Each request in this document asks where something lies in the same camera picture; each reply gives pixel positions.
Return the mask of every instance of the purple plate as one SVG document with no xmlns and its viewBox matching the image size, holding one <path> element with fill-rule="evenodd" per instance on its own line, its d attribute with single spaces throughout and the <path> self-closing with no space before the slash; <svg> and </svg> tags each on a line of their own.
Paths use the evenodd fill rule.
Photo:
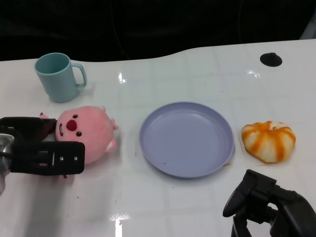
<svg viewBox="0 0 316 237">
<path fill-rule="evenodd" d="M 222 167 L 234 151 L 233 131 L 217 111 L 191 102 L 153 111 L 139 132 L 144 157 L 157 169 L 196 178 Z"/>
</svg>

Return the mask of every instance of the white table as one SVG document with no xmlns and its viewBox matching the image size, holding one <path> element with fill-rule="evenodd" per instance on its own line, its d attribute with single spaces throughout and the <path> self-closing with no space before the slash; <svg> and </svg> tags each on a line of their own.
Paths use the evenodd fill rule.
<svg viewBox="0 0 316 237">
<path fill-rule="evenodd" d="M 263 65 L 275 52 L 283 64 Z M 301 193 L 316 209 L 316 41 L 196 48 L 124 62 L 82 62 L 88 86 L 75 100 L 48 99 L 33 69 L 35 59 L 0 62 L 0 118 L 51 118 L 83 105 L 103 105 L 119 126 L 118 149 L 68 179 L 9 174 L 0 197 L 3 237 L 230 237 L 222 217 L 230 194 L 250 168 Z M 80 79 L 80 72 L 75 75 Z M 194 101 L 219 111 L 231 124 L 236 151 L 231 165 L 201 179 L 179 179 L 143 158 L 138 132 L 161 105 Z M 289 161 L 264 165 L 240 142 L 247 123 L 276 120 L 297 136 Z M 269 225 L 249 224 L 254 237 Z"/>
</svg>

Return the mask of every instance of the pink plush toy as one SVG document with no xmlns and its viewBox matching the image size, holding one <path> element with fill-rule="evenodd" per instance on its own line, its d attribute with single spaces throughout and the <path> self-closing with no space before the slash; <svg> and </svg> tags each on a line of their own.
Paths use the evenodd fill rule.
<svg viewBox="0 0 316 237">
<path fill-rule="evenodd" d="M 105 113 L 104 107 L 84 106 L 64 111 L 59 117 L 56 141 L 76 141 L 85 145 L 85 164 L 99 159 L 104 153 L 116 148 L 113 131 L 118 129 L 114 119 Z"/>
</svg>

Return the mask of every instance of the plate rim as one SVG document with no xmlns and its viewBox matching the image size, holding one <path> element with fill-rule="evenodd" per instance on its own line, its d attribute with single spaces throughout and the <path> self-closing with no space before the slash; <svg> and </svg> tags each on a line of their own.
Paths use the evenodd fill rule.
<svg viewBox="0 0 316 237">
<path fill-rule="evenodd" d="M 229 129 L 230 129 L 230 132 L 231 132 L 231 135 L 232 135 L 233 145 L 232 145 L 232 148 L 231 148 L 231 150 L 230 150 L 230 152 L 229 152 L 229 155 L 228 155 L 228 157 L 226 158 L 225 162 L 224 162 L 222 165 L 218 166 L 216 169 L 211 170 L 211 171 L 209 171 L 209 172 L 206 172 L 206 173 L 204 173 L 204 174 L 200 174 L 200 175 L 182 176 L 182 175 L 177 175 L 177 174 L 170 173 L 170 172 L 168 172 L 168 171 L 165 171 L 165 170 L 163 170 L 163 169 L 157 167 L 157 166 L 154 165 L 154 164 L 150 161 L 150 159 L 148 159 L 147 156 L 145 155 L 145 152 L 144 152 L 144 149 L 143 149 L 142 143 L 141 143 L 141 133 L 142 133 L 143 126 L 144 126 L 145 122 L 147 121 L 147 119 L 148 119 L 154 112 L 156 112 L 157 110 L 159 110 L 160 108 L 163 108 L 163 107 L 166 107 L 166 106 L 170 106 L 170 105 L 173 105 L 173 104 L 180 104 L 180 103 L 196 104 L 196 105 L 200 105 L 200 106 L 207 107 L 208 109 L 210 109 L 210 110 L 216 112 L 222 119 L 224 119 L 224 121 L 225 121 L 226 124 L 228 125 L 228 127 L 229 127 Z M 228 121 L 225 119 L 225 117 L 224 117 L 220 112 L 218 112 L 217 110 L 215 110 L 215 109 L 213 109 L 213 108 L 211 108 L 211 107 L 209 107 L 209 106 L 207 106 L 207 105 L 204 105 L 204 104 L 201 104 L 201 103 L 197 103 L 197 102 L 190 102 L 190 101 L 172 102 L 172 103 L 169 103 L 169 104 L 165 104 L 165 105 L 163 105 L 163 106 L 160 106 L 160 107 L 158 107 L 157 109 L 155 109 L 154 111 L 152 111 L 152 112 L 144 119 L 144 121 L 143 121 L 143 123 L 142 123 L 142 125 L 141 125 L 141 127 L 140 127 L 140 129 L 139 129 L 138 142 L 139 142 L 140 149 L 142 150 L 143 156 L 145 157 L 145 159 L 146 159 L 153 167 L 155 167 L 156 169 L 160 170 L 161 172 L 166 173 L 166 174 L 169 174 L 169 175 L 171 175 L 171 176 L 175 176 L 175 177 L 179 177 L 179 178 L 188 178 L 188 179 L 190 179 L 190 178 L 204 177 L 204 176 L 207 176 L 207 175 L 209 175 L 209 174 L 211 174 L 211 173 L 216 172 L 217 170 L 219 170 L 220 168 L 222 168 L 222 167 L 232 158 L 232 155 L 233 155 L 233 152 L 234 152 L 234 149 L 235 149 L 234 133 L 233 133 L 233 130 L 232 130 L 231 125 L 228 123 Z"/>
</svg>

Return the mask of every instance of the orange glaze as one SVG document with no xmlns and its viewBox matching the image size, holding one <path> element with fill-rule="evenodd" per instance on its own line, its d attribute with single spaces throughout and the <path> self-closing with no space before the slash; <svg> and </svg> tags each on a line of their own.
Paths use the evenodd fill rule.
<svg viewBox="0 0 316 237">
<path fill-rule="evenodd" d="M 284 159 L 284 144 L 282 141 L 282 133 L 287 134 L 290 138 L 292 138 L 293 142 L 295 143 L 296 137 L 293 133 L 291 128 L 289 127 L 281 127 L 276 128 L 273 127 L 272 130 L 270 129 L 271 121 L 267 122 L 256 122 L 254 124 L 248 124 L 246 126 L 253 127 L 252 129 L 249 129 L 241 134 L 242 141 L 245 143 L 245 139 L 253 132 L 260 132 L 257 136 L 255 142 L 250 148 L 246 148 L 248 152 L 251 154 L 256 154 L 256 152 L 260 149 L 261 145 L 263 144 L 263 141 L 266 139 L 274 139 L 274 145 L 276 149 L 276 158 L 278 161 L 281 161 Z"/>
</svg>

